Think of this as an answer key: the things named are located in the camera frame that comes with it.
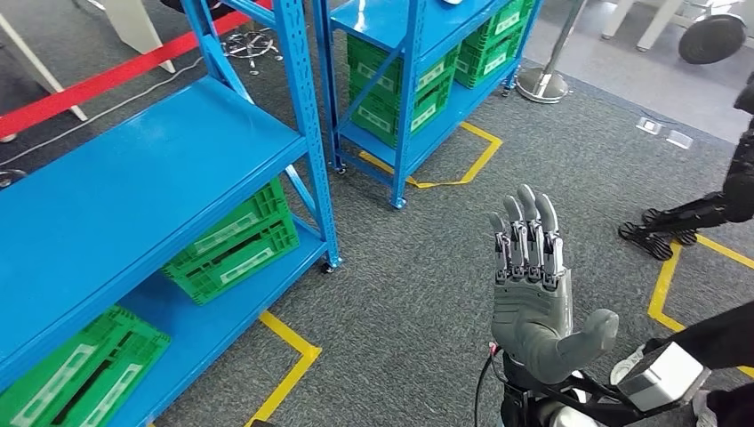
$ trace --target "yellow tape marking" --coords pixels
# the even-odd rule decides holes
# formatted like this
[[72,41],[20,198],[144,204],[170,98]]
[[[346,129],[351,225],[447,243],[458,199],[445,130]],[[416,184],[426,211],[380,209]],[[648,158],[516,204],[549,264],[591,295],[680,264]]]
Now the yellow tape marking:
[[[471,133],[474,133],[476,136],[484,138],[489,142],[489,145],[487,145],[487,148],[482,152],[482,154],[474,162],[474,164],[471,165],[471,168],[463,175],[460,180],[448,182],[418,182],[413,177],[409,176],[405,181],[413,185],[417,189],[430,189],[432,187],[439,187],[441,185],[463,185],[474,181],[474,178],[477,177],[477,173],[479,173],[479,171],[481,171],[482,168],[485,167],[487,162],[490,161],[490,158],[492,158],[495,151],[497,151],[497,149],[502,145],[502,140],[466,122],[461,122],[461,127]],[[361,151],[360,153],[358,153],[358,156],[363,158],[367,162],[379,167],[387,173],[393,173],[392,167],[387,165],[385,162],[382,162],[379,158],[367,153],[366,151]]]
[[713,242],[712,240],[709,240],[705,236],[696,235],[696,241],[701,243],[702,245],[707,246],[709,249],[712,249],[713,251],[717,252],[718,254],[723,254],[724,256],[727,256],[728,258],[738,261],[741,264],[749,267],[750,269],[754,270],[754,261],[751,259],[735,252],[734,250],[728,249],[725,246],[720,245],[719,243]]
[[311,345],[309,342],[301,338],[296,334],[288,325],[281,322],[280,319],[273,316],[269,311],[263,311],[259,317],[261,323],[272,330],[288,345],[296,349],[301,353],[301,358],[298,362],[288,371],[288,375],[285,376],[282,382],[272,391],[267,397],[267,400],[261,405],[256,414],[246,423],[244,427],[251,427],[254,420],[267,421],[269,417],[275,412],[278,406],[283,402],[288,393],[293,390],[296,383],[304,376],[304,373],[312,366],[322,349]]
[[[725,246],[720,245],[719,243],[713,242],[712,240],[709,240],[708,238],[699,234],[696,235],[696,241],[719,254],[723,254],[724,256],[732,260],[738,261],[741,264],[754,269],[754,261],[741,254],[736,253],[731,249],[728,249]],[[652,299],[649,301],[649,308],[646,310],[646,313],[650,318],[657,320],[673,332],[680,332],[686,327],[674,318],[662,312],[662,309],[665,307],[665,300],[668,299],[670,282],[673,279],[673,274],[676,272],[676,266],[678,265],[678,260],[681,256],[681,247],[683,246],[679,245],[676,242],[670,243],[670,249],[673,250],[673,256],[671,256],[670,259],[666,262],[662,263],[660,275],[657,277],[657,281],[654,283],[654,291],[652,292]],[[739,367],[738,369],[751,378],[754,378],[754,368]]]

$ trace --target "blue shelving unit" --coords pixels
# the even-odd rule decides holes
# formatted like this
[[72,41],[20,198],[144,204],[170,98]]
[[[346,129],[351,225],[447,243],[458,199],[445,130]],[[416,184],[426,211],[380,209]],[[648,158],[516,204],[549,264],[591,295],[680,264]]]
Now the blue shelving unit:
[[[121,303],[172,337],[111,423],[143,427],[317,260],[340,263],[301,0],[226,1],[277,31],[298,130],[252,103],[204,0],[183,3],[208,76],[0,193],[0,391]],[[318,228],[296,219],[295,250],[201,307],[155,273],[283,171]]]
[[[508,2],[463,0],[460,4],[451,5],[442,0],[348,0],[330,11],[327,0],[315,0],[315,26],[333,167],[342,172],[347,163],[364,171],[391,188],[389,201],[394,207],[404,207],[406,178],[496,87],[503,84],[509,90],[513,85],[524,43],[512,63],[498,70],[494,76],[486,77],[481,85],[468,89],[453,82],[445,110],[411,136],[410,120],[407,118],[413,116],[418,76]],[[540,5],[541,0],[537,0],[525,24],[523,40],[529,37]],[[333,61],[333,32],[338,29],[389,52],[388,58],[343,115],[338,111]],[[389,64],[399,56],[403,58],[403,80],[397,146],[393,149],[351,123],[349,118]],[[351,156],[343,149],[345,141],[390,165],[393,175],[388,176],[360,158]]]

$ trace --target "chrome stanchion post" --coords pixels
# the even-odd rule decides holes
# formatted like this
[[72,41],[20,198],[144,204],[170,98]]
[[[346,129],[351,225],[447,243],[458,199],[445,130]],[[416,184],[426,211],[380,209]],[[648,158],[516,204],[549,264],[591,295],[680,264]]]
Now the chrome stanchion post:
[[563,30],[557,38],[552,54],[544,68],[535,67],[521,70],[516,76],[516,89],[525,98],[543,104],[554,104],[568,94],[568,83],[555,72],[560,53],[566,47],[566,42],[574,32],[576,21],[586,5],[587,0],[574,0],[574,6],[565,20]]

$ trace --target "red rope barrier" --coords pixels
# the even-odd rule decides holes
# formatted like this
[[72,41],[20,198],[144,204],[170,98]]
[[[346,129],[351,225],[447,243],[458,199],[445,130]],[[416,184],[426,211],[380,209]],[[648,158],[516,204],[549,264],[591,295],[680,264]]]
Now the red rope barrier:
[[[218,18],[214,24],[217,32],[222,34],[248,20],[249,18],[241,12],[232,12]],[[189,31],[156,48],[154,51],[139,55],[97,76],[87,78],[83,82],[66,88],[63,92],[53,93],[39,101],[34,101],[20,109],[15,109],[0,117],[0,138],[23,131],[70,109],[74,105],[88,101],[195,47],[197,47],[197,38],[194,36],[193,31]]]

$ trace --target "humanoid robot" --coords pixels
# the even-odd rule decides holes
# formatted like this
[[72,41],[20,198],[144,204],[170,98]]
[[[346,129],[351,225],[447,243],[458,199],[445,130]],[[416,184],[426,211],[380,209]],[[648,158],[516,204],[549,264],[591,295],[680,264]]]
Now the humanoid robot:
[[[508,225],[497,213],[490,215],[496,344],[477,397],[484,373],[494,368],[493,358],[502,350],[498,376],[505,396],[499,421],[505,427],[596,427],[597,422],[618,427],[687,404],[710,370],[673,342],[645,355],[615,386],[578,371],[613,347],[618,316],[597,310],[581,332],[573,332],[571,273],[563,265],[555,209],[546,195],[535,196],[526,185],[518,198],[521,204],[511,196],[503,201]],[[590,397],[579,399],[576,391]]]
[[[754,115],[754,73],[738,95],[734,108]],[[735,149],[721,191],[693,202],[659,211],[647,209],[641,224],[625,222],[618,235],[640,247],[655,259],[667,261],[673,256],[670,240],[683,246],[696,243],[696,231],[717,227],[726,222],[746,222],[754,217],[754,119],[742,133]]]

